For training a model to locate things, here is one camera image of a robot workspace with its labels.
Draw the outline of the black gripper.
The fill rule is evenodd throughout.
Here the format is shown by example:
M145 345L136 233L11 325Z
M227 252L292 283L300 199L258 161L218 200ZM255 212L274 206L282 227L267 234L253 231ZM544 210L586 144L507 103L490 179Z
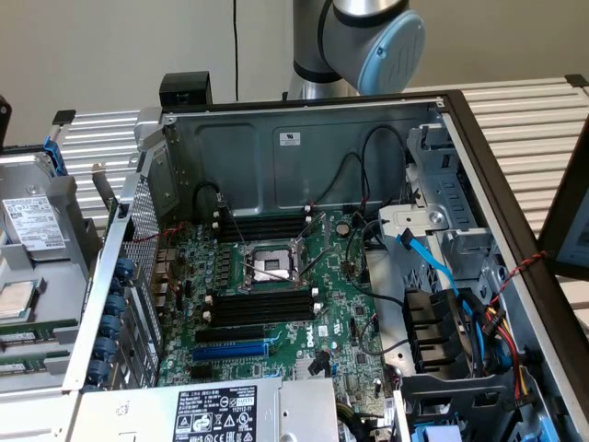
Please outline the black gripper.
M6 139L6 132L11 118L11 105L0 96L0 144Z

